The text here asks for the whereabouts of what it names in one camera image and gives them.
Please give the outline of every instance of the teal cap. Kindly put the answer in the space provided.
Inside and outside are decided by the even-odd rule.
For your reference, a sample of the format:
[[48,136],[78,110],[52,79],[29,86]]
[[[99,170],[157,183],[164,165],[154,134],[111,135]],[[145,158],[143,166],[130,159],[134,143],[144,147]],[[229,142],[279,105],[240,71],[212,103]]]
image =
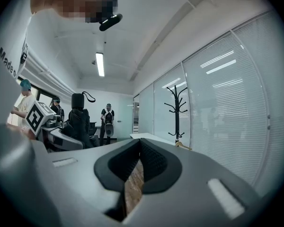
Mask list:
[[20,83],[20,86],[21,86],[22,92],[28,91],[29,89],[32,88],[32,85],[30,85],[30,82],[27,79],[22,80]]

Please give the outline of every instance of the white strap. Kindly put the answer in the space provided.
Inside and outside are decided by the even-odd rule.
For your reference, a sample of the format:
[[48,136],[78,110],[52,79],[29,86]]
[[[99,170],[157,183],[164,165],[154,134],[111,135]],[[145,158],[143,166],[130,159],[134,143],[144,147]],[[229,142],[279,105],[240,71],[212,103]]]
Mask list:
[[106,108],[105,108],[105,115],[104,115],[104,121],[105,121],[105,117],[106,117],[106,115],[108,114],[108,113],[111,113],[111,115],[113,116],[113,114],[112,114],[112,111],[113,110],[110,110],[110,111],[108,111]]

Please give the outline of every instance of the floor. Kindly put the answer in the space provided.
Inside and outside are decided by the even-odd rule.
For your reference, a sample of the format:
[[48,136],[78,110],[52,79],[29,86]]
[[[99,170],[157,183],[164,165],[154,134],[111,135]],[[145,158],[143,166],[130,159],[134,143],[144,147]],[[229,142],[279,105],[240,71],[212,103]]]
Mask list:
[[125,202],[127,214],[129,214],[139,203],[142,197],[143,184],[143,166],[141,161],[138,161],[132,174],[125,182]]

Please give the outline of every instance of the black strap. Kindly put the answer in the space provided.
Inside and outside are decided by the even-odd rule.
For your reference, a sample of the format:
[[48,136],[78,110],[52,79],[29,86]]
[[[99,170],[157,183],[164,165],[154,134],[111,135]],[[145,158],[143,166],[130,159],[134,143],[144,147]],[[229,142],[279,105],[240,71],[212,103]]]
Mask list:
[[91,96],[88,92],[85,92],[85,91],[82,92],[82,94],[86,96],[86,99],[87,99],[89,102],[94,103],[94,102],[96,101],[96,99],[95,99],[94,97],[92,97],[92,98],[94,99],[94,101],[89,100],[88,97],[87,97],[87,95],[86,95],[85,93],[87,93],[90,97],[92,97],[92,96]]

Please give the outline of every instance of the white panel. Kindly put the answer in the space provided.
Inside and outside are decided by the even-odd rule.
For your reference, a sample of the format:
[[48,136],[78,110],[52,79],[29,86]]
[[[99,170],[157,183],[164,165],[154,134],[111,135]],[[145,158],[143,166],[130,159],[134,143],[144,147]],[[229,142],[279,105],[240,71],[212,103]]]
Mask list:
[[52,100],[53,99],[51,97],[48,97],[42,93],[40,94],[39,101],[45,103],[47,106],[50,106]]
[[284,176],[284,26],[269,12],[234,30],[262,76],[270,109],[270,139],[256,190],[264,195]]
[[[175,114],[169,112],[169,110],[173,111],[173,109],[170,106],[164,105],[164,103],[175,106],[175,98],[166,88],[169,87],[172,89],[174,86],[177,86],[177,93],[186,87],[186,79],[183,76],[183,70],[180,65],[154,83],[154,135],[171,142],[175,142],[176,140],[176,136],[168,134],[168,132],[171,134],[175,133]],[[186,102],[181,107],[181,111],[188,109],[189,99],[187,93],[188,90],[185,90],[180,94],[179,98],[183,98],[182,103]],[[185,133],[180,141],[185,146],[189,146],[189,117],[189,112],[179,114],[180,134]]]
[[191,99],[192,149],[252,183],[267,133],[264,93],[252,61],[227,33],[183,66]]
[[152,134],[153,126],[153,84],[140,93],[139,133]]

